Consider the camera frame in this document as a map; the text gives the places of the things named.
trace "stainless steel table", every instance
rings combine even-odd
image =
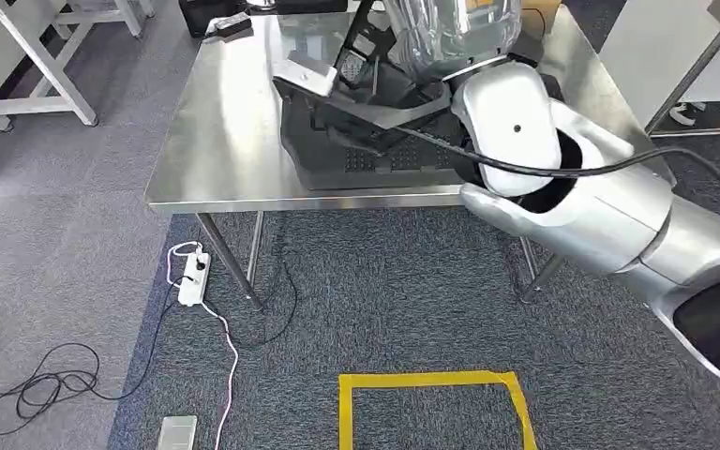
[[[161,213],[197,215],[257,308],[252,281],[263,211],[459,204],[459,185],[312,191],[299,182],[280,145],[280,99],[271,73],[294,46],[332,64],[351,19],[350,13],[253,17],[251,36],[205,41],[145,192]],[[653,147],[566,7],[544,47],[540,71],[556,77],[568,105],[638,151]],[[654,169],[672,178],[663,161]],[[247,275],[210,217],[240,211],[258,211]],[[534,277],[531,247],[523,245]]]

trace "yellow tape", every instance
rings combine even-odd
[[[423,373],[349,373],[338,376],[338,450],[352,450],[352,390],[392,389],[397,387],[461,386],[468,384],[503,384],[509,391],[515,412],[523,427],[524,450],[536,450],[532,422],[526,398],[515,372],[488,370]]]

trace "power strip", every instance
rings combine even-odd
[[[178,303],[185,307],[200,305],[205,296],[205,283],[211,269],[211,255],[208,253],[189,253],[181,290],[178,292]]]

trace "black wire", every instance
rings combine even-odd
[[[178,283],[184,278],[188,277],[181,276],[174,283]],[[35,368],[35,371],[29,378],[22,382],[19,382],[6,392],[0,392],[0,402],[5,398],[18,396],[15,400],[15,413],[19,418],[23,420],[22,424],[13,429],[10,429],[8,431],[0,431],[0,436],[7,436],[8,434],[19,431],[20,429],[28,426],[42,414],[46,413],[53,405],[56,405],[66,400],[70,400],[71,398],[78,397],[86,392],[92,393],[98,398],[109,401],[121,400],[123,398],[127,398],[133,395],[137,391],[137,389],[139,389],[139,387],[144,383],[144,380],[147,377],[150,363],[153,360],[153,353],[156,351],[158,331],[161,329],[161,324],[163,323],[164,317],[167,315],[167,312],[170,311],[170,309],[172,309],[175,305],[175,303],[170,303],[169,305],[167,305],[167,301],[170,299],[170,293],[173,291],[173,287],[174,285],[171,285],[170,288],[167,289],[167,293],[164,295],[165,308],[161,312],[161,316],[158,318],[156,332],[153,335],[153,342],[150,347],[150,354],[147,356],[147,362],[144,365],[144,371],[142,372],[142,376],[140,377],[136,385],[134,385],[134,387],[132,387],[122,396],[118,397],[110,397],[99,393],[95,389],[96,385],[98,384],[98,373],[100,372],[100,357],[98,356],[98,353],[93,350],[92,347],[86,344],[81,344],[79,342],[66,342],[64,344],[57,345],[56,347],[53,347],[45,353],[45,356],[42,357],[39,364],[37,365],[37,368]],[[90,352],[95,358],[95,370],[90,372],[87,370],[73,369],[60,370],[57,372],[39,373],[42,370],[43,364],[45,364],[46,360],[48,360],[51,354],[65,347],[79,347]],[[32,388],[45,382],[55,383],[51,393],[40,402],[30,400],[27,395],[32,392]],[[65,395],[66,392],[64,390],[69,391],[71,394]],[[26,411],[26,409],[32,408],[35,408],[35,410],[31,412]]]
[[[288,264],[283,261],[283,271],[286,274],[286,279],[288,279],[289,284],[291,285],[291,289],[293,289],[293,307],[291,308],[291,312],[288,315],[288,319],[286,319],[285,324],[283,327],[278,331],[274,336],[270,337],[269,339],[262,340],[260,342],[255,342],[252,344],[245,344],[236,337],[233,333],[230,333],[231,341],[233,342],[233,345],[236,346],[236,348],[240,350],[258,350],[261,347],[265,346],[266,344],[270,344],[276,340],[278,340],[279,337],[283,336],[286,331],[288,331],[289,325],[291,325],[291,322],[293,320],[293,316],[296,313],[297,305],[299,305],[299,291],[296,290],[296,285],[293,284],[293,279],[291,277],[291,272],[288,269]],[[223,316],[216,306],[214,306],[213,303],[211,303],[209,300],[203,300],[203,303],[205,303],[209,308],[211,308],[219,317],[222,319],[225,319],[227,321],[227,318]]]
[[[616,171],[621,171],[622,169],[626,169],[630,166],[640,164],[653,158],[660,158],[668,155],[679,155],[695,161],[697,164],[707,169],[708,172],[715,176],[716,179],[720,182],[720,169],[716,167],[715,164],[687,148],[677,146],[669,146],[650,150],[644,153],[640,153],[638,155],[634,155],[632,157],[627,157],[626,159],[615,162],[613,164],[603,167],[596,167],[593,169],[540,169],[536,167],[520,166],[517,164],[501,161],[499,159],[485,157],[484,155],[470,152],[468,150],[465,150],[464,148],[457,147],[440,139],[436,139],[425,133],[415,131],[414,129],[409,129],[405,127],[396,127],[396,129],[412,136],[421,138],[428,143],[438,145],[445,150],[460,155],[461,157],[470,159],[471,161],[478,164],[484,164],[500,171],[516,173],[519,175],[541,176],[547,178],[582,178],[585,176],[597,176],[605,175],[607,173],[614,173]]]
[[[542,20],[542,36],[539,38],[542,39],[545,37],[545,35],[548,33],[548,22],[545,20],[545,15],[537,9],[536,7],[525,7],[523,9],[524,11],[536,11],[537,14],[539,14],[539,18]]]

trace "white desk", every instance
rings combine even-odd
[[[34,2],[33,8],[24,7],[21,2]],[[124,22],[133,36],[138,37],[142,33],[142,26],[128,0],[115,0],[115,4],[117,9],[109,11],[60,13],[53,10],[49,0],[18,0],[13,6],[0,0],[0,23],[43,74],[43,79],[29,97],[0,100],[0,130],[10,129],[9,114],[70,111],[87,126],[98,123],[92,107],[65,74],[65,66],[95,23]],[[150,0],[140,0],[140,4],[145,15],[154,14]],[[50,18],[50,23],[38,17],[28,17],[37,15]],[[48,53],[38,38],[49,24],[60,38],[67,41],[56,58]],[[78,25],[75,31],[68,28],[72,24]],[[48,96],[52,87],[57,95]]]

